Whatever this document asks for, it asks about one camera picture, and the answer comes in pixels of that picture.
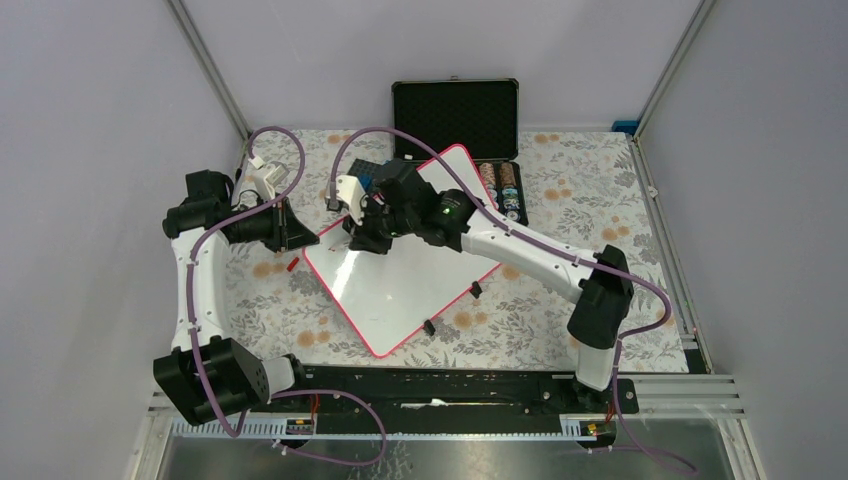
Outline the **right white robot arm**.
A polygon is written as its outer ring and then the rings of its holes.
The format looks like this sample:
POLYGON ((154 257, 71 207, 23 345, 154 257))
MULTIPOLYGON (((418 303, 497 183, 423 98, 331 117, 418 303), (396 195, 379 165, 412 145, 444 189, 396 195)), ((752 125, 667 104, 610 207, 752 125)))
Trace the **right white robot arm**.
POLYGON ((432 247, 513 266, 572 303, 567 329, 579 346, 575 402, 597 412, 612 400, 617 336, 634 295, 621 250, 557 244, 463 188, 436 191, 402 160, 379 167, 370 190, 341 175, 334 194, 349 212, 344 228, 355 251, 385 255, 394 240, 413 235, 432 247))

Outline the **red marker cap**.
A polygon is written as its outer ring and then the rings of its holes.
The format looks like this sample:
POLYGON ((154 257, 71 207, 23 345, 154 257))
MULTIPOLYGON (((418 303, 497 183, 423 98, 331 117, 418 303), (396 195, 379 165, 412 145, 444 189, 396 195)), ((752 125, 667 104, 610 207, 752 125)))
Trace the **red marker cap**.
POLYGON ((299 258, 299 257, 295 257, 295 258, 293 258, 293 259, 290 261, 290 263, 287 265, 286 270, 287 270, 288 272, 293 271, 293 270, 296 268, 296 266, 298 265, 299 261, 300 261, 300 258, 299 258))

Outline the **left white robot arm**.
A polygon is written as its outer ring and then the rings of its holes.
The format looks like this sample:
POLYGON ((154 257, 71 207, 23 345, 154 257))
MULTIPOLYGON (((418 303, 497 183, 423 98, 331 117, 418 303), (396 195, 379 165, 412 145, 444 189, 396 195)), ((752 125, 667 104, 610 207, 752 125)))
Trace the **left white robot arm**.
POLYGON ((234 244, 259 242, 280 253, 318 244, 288 202, 248 215, 232 204, 234 183, 210 170, 186 177, 187 196, 162 222, 178 269, 178 314, 169 354, 154 379, 184 420, 202 425, 270 402, 296 411, 310 385, 292 354, 262 360, 232 336, 226 266, 234 244))

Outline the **pink framed whiteboard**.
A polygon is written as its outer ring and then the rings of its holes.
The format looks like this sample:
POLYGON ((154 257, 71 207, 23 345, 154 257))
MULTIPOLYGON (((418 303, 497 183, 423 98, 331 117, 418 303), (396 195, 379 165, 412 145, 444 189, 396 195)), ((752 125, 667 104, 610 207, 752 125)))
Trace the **pink framed whiteboard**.
POLYGON ((320 243, 303 249, 307 264, 376 358, 390 355, 485 279, 493 260, 433 247, 414 235, 393 241, 386 255, 331 252, 349 242, 340 220, 324 229, 320 243))

